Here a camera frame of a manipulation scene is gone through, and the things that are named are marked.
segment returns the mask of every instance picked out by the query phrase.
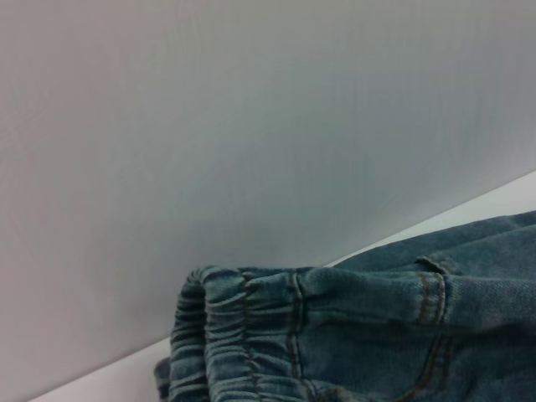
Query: white wall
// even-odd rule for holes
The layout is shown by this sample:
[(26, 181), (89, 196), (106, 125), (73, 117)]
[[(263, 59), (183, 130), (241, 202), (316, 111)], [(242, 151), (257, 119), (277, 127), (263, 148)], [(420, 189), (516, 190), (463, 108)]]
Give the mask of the white wall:
[(536, 168), (532, 0), (2, 0), (0, 401)]
[[(379, 242), (345, 255), (328, 266), (334, 266), (354, 255), (381, 245), (401, 241), (481, 219), (500, 215), (521, 214), (536, 208), (536, 172), (514, 180), (489, 193), (449, 209), (442, 214), (419, 222), (408, 229), (392, 234)], [(157, 402), (152, 370), (155, 364), (169, 356), (169, 338), (75, 381), (40, 395), (31, 402)]]

